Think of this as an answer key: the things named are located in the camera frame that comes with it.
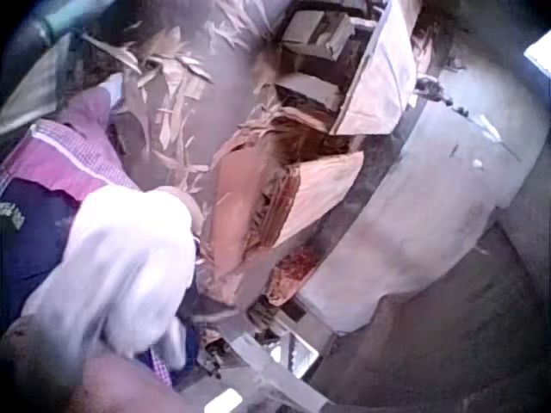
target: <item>light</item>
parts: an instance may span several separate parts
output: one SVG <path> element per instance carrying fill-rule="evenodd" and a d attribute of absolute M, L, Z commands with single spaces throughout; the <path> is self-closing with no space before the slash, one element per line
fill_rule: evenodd
<path fill-rule="evenodd" d="M 269 355 L 272 356 L 272 359 L 274 359 L 276 363 L 281 363 L 282 362 L 282 346 L 275 347 Z"/>
<path fill-rule="evenodd" d="M 205 413 L 230 413 L 238 407 L 243 398 L 233 389 L 227 389 L 205 406 Z"/>
<path fill-rule="evenodd" d="M 526 49 L 524 56 L 551 77 L 551 31 Z"/>

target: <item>person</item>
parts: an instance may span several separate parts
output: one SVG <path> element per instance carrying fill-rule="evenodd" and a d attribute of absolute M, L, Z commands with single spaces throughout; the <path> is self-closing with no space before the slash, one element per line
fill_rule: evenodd
<path fill-rule="evenodd" d="M 73 97 L 0 165 L 3 388 L 43 410 L 89 402 L 75 389 L 97 389 L 98 372 L 113 402 L 128 394 L 110 380 L 148 388 L 134 358 L 170 386 L 197 352 L 176 313 L 195 291 L 203 218 L 177 188 L 143 193 L 124 172 L 106 134 L 122 87 L 115 74 Z"/>

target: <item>white headscarf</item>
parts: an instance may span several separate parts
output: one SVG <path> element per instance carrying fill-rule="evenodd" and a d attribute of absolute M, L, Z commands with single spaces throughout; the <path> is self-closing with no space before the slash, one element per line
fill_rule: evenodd
<path fill-rule="evenodd" d="M 159 343 L 171 354 L 169 367 L 183 367 L 185 329 L 178 329 L 176 311 L 195 270 L 191 225 L 173 194 L 98 189 L 77 213 L 63 261 L 22 315 L 62 333 L 69 347 L 93 351 L 101 336 L 117 354 L 133 357 Z"/>

